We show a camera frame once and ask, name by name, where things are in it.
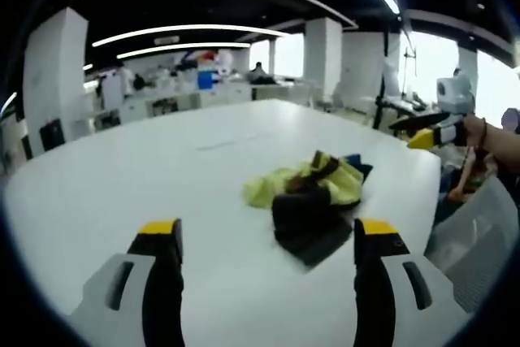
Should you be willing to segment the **person's right hand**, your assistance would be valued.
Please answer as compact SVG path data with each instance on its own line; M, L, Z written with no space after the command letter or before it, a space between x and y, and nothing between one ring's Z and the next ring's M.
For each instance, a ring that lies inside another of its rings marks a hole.
M488 125L484 118L476 115L467 115L463 119L464 129L466 130L466 144L470 147L480 148L485 142Z

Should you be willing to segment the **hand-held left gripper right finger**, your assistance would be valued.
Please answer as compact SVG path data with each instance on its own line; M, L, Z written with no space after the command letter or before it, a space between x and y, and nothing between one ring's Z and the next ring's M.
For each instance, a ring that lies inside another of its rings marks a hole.
M443 346L465 325L452 282L392 225L355 219L353 239L356 346Z

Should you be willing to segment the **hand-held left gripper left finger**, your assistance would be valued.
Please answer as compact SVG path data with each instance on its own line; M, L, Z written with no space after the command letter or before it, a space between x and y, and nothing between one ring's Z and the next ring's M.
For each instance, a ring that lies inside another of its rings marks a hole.
M180 219L146 223L85 282L71 323L91 346L181 346Z

